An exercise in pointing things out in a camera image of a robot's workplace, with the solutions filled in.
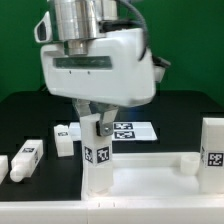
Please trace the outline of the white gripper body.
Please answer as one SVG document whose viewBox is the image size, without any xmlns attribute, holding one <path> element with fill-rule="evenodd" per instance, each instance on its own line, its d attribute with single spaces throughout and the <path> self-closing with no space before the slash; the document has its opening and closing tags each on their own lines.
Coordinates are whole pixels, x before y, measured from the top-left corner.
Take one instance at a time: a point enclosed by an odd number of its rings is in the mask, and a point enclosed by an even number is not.
<svg viewBox="0 0 224 224">
<path fill-rule="evenodd" d="M 135 107 L 152 101 L 165 73 L 165 60 L 142 47 L 139 28 L 108 32 L 87 43 L 88 54 L 68 56 L 62 43 L 52 43 L 50 14 L 35 27 L 45 83 L 53 95 Z"/>
</svg>

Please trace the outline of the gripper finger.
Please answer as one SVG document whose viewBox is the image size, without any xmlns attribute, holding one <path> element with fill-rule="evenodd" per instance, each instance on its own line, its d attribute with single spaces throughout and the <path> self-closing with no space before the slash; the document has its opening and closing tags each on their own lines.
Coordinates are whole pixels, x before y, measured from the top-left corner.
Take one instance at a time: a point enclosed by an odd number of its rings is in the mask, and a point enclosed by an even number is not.
<svg viewBox="0 0 224 224">
<path fill-rule="evenodd" d="M 96 123 L 98 136 L 110 136 L 113 134 L 113 122 L 116 118 L 118 107 L 110 104 L 97 105 L 100 118 Z"/>
<path fill-rule="evenodd" d="M 95 114 L 94 107 L 91 101 L 83 99 L 73 99 L 72 104 L 79 117 Z"/>
</svg>

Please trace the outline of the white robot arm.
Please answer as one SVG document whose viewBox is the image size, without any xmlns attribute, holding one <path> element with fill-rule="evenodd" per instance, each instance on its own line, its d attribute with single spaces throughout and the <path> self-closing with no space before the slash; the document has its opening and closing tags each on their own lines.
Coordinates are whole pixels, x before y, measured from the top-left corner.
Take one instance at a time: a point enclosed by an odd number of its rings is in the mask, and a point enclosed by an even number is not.
<svg viewBox="0 0 224 224">
<path fill-rule="evenodd" d="M 97 134 L 113 133 L 120 107 L 152 101 L 170 62 L 152 54 L 144 17 L 130 0 L 47 0 L 34 29 L 46 86 L 73 101 L 79 117 L 100 117 Z"/>
</svg>

